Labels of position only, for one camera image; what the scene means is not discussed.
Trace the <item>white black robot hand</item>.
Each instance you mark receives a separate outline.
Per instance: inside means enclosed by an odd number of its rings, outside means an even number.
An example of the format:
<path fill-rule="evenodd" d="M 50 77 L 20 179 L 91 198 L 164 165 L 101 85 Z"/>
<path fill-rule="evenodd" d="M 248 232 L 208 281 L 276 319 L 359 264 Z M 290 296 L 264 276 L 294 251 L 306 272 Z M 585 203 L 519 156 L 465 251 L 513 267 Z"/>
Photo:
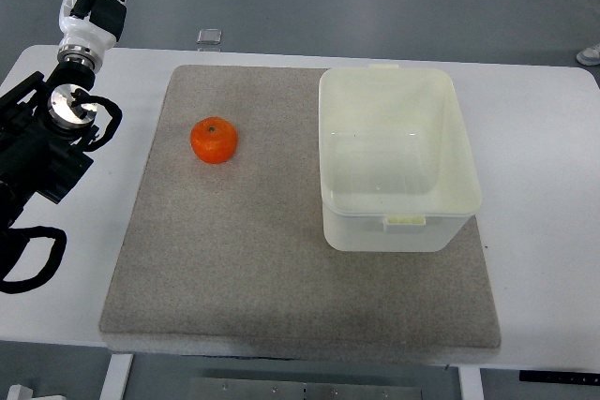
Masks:
<path fill-rule="evenodd" d="M 128 0 L 63 0 L 59 11 L 62 46 L 79 46 L 100 53 L 119 41 Z"/>

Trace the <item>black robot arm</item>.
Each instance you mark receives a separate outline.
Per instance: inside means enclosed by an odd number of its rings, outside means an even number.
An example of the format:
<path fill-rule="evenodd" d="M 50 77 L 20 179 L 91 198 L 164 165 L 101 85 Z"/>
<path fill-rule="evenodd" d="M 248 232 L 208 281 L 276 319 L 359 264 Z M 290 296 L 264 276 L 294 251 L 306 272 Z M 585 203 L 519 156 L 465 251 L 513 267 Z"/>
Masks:
<path fill-rule="evenodd" d="M 100 59 L 64 44 L 48 77 L 36 71 L 1 96 L 1 229 L 14 224 L 36 193 L 57 204 L 93 164 L 123 118 L 111 100 L 90 93 Z"/>

